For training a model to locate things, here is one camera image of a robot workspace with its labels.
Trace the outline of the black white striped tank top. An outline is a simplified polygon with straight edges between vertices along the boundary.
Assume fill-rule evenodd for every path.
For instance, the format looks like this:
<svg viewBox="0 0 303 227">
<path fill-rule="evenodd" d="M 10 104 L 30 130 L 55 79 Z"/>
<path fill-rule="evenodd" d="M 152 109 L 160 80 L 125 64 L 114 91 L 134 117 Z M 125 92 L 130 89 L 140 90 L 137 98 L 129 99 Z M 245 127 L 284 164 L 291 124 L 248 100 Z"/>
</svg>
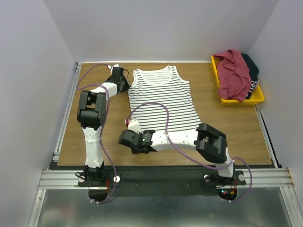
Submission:
<svg viewBox="0 0 303 227">
<path fill-rule="evenodd" d="M 133 71 L 128 89 L 132 111 L 141 130 L 169 132 L 196 129 L 201 120 L 194 107 L 189 81 L 183 80 L 175 66 L 160 70 Z"/>
</svg>

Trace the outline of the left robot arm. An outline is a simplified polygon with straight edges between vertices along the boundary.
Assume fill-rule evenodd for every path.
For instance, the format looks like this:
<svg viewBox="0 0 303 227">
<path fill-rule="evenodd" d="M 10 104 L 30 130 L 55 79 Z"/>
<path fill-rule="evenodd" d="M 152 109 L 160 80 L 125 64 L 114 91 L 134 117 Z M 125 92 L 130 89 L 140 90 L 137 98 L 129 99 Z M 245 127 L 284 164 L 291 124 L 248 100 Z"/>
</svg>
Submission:
<svg viewBox="0 0 303 227">
<path fill-rule="evenodd" d="M 102 84 L 91 84 L 79 87 L 80 99 L 77 111 L 77 121 L 80 123 L 85 139 L 86 160 L 82 172 L 75 175 L 79 187 L 100 187 L 108 183 L 102 157 L 101 138 L 107 119 L 109 100 L 111 97 L 127 91 L 130 85 L 126 69 L 118 64 L 107 65 L 111 75 Z"/>
</svg>

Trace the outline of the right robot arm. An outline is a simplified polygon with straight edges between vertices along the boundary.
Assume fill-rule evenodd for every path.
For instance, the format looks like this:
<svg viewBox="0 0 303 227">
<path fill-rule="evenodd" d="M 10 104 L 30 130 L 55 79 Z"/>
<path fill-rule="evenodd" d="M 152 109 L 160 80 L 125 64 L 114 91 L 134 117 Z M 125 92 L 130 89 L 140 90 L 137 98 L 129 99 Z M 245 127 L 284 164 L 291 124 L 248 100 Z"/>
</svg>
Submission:
<svg viewBox="0 0 303 227">
<path fill-rule="evenodd" d="M 133 154 L 148 154 L 175 148 L 181 155 L 198 163 L 187 156 L 181 149 L 197 151 L 206 161 L 215 165 L 209 169 L 218 173 L 218 180 L 222 184 L 229 184 L 235 179 L 234 161 L 229 156 L 227 136 L 209 124 L 201 123 L 196 129 L 173 131 L 134 130 L 122 131 L 118 143 L 129 147 Z"/>
</svg>

